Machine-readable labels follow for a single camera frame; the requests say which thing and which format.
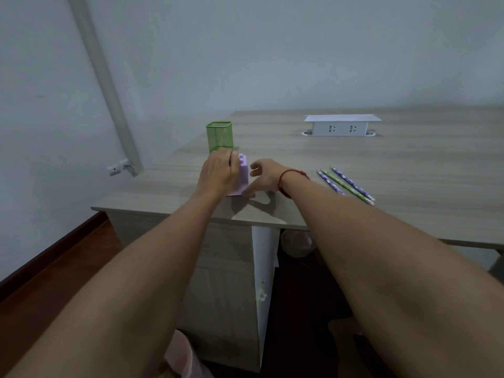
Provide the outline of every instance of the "desk surface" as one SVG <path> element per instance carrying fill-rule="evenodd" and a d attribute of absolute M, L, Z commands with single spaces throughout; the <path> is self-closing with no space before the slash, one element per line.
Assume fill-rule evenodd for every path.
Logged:
<path fill-rule="evenodd" d="M 382 121 L 370 122 L 374 137 L 301 135 L 310 128 L 306 115 L 339 113 L 373 113 Z M 377 208 L 437 238 L 504 244 L 504 109 L 250 111 L 229 120 L 249 164 L 273 158 L 322 184 L 315 170 L 334 166 L 373 195 Z M 191 196 L 207 156 L 203 133 L 93 209 L 171 214 Z M 279 193 L 227 197 L 212 220 L 307 228 Z"/>

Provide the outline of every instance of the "wooden desk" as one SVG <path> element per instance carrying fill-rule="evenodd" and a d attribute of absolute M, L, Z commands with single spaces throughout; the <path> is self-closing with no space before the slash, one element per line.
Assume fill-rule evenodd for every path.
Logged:
<path fill-rule="evenodd" d="M 340 113 L 382 121 L 369 124 L 375 137 L 301 135 L 306 115 Z M 255 111 L 227 120 L 249 163 L 274 158 L 319 183 L 315 170 L 334 165 L 377 208 L 437 238 L 504 249 L 504 109 Z M 107 212 L 127 245 L 188 200 L 207 156 L 203 133 L 93 209 Z M 180 321 L 201 358 L 260 368 L 279 228 L 308 229 L 278 193 L 229 197 L 215 211 Z"/>

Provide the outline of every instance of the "bracelet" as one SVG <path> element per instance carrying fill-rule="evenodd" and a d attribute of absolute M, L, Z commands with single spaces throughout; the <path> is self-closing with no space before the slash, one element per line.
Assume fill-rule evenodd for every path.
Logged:
<path fill-rule="evenodd" d="M 285 170 L 284 172 L 282 172 L 282 175 L 280 175 L 280 177 L 278 178 L 278 190 L 282 193 L 283 196 L 285 197 L 288 197 L 289 199 L 292 199 L 292 197 L 290 197 L 290 195 L 285 192 L 285 190 L 282 188 L 282 186 L 280 185 L 280 181 L 282 180 L 282 176 L 286 173 L 286 172 L 289 172 L 289 171 L 294 171 L 294 172 L 297 172 L 303 176 L 306 176 L 308 178 L 308 175 L 306 175 L 306 172 L 305 171 L 300 171 L 300 170 L 296 170 L 294 168 L 289 168 L 288 170 Z"/>

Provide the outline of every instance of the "pipe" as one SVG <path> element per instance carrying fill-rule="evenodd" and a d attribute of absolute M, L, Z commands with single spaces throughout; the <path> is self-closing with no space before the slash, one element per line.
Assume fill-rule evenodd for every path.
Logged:
<path fill-rule="evenodd" d="M 134 166 L 136 174 L 141 173 L 144 168 L 142 162 L 140 161 L 140 156 L 138 155 L 137 147 L 135 146 L 135 141 L 129 131 L 128 122 L 124 116 L 123 107 L 117 96 L 117 91 L 110 75 L 110 71 L 103 56 L 101 50 L 100 42 L 96 36 L 96 31 L 94 30 L 93 21 L 91 15 L 89 14 L 88 6 L 86 0 L 68 0 L 70 8 L 72 9 L 73 18 L 77 23 L 79 32 L 81 33 L 82 41 L 88 52 L 89 59 L 93 66 L 98 84 L 100 85 L 101 92 L 105 98 L 105 103 L 107 104 L 108 111 L 112 120 L 114 121 L 114 126 L 119 136 L 121 145 L 123 146 L 124 153 L 129 159 L 130 164 Z"/>

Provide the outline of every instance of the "green pencil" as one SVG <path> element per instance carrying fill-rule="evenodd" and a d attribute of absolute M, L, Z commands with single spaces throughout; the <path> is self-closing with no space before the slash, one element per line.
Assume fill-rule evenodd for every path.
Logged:
<path fill-rule="evenodd" d="M 367 197 L 365 197 L 362 193 L 360 193 L 359 191 L 357 191 L 355 188 L 353 188 L 352 186 L 348 185 L 347 183 L 345 183 L 343 180 L 341 180 L 340 178 L 338 178 L 336 175 L 330 173 L 330 172 L 327 172 L 325 170 L 321 170 L 322 172 L 324 172 L 325 175 L 327 175 L 328 177 L 330 177 L 331 179 L 333 179 L 336 183 L 338 184 L 341 184 L 342 187 L 346 188 L 347 190 L 349 190 L 351 193 L 353 193 L 356 197 L 358 197 L 359 199 L 361 200 L 364 200 L 366 203 L 368 203 L 370 206 L 374 206 L 375 203 L 372 202 L 370 199 L 368 199 Z"/>

